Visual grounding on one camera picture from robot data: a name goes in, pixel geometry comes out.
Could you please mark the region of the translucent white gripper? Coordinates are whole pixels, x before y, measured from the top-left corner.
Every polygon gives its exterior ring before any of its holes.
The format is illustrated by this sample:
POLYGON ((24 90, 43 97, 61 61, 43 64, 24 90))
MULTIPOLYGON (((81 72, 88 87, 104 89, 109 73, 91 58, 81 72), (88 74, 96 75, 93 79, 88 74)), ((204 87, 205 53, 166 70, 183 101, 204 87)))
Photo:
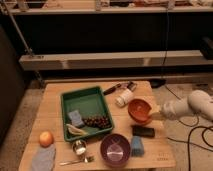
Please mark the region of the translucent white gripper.
POLYGON ((152 105, 151 110, 149 112, 150 116, 158 116, 161 114, 161 116, 165 119, 174 120, 175 119, 175 113, 172 109, 172 106, 169 102, 163 104, 163 105, 152 105))

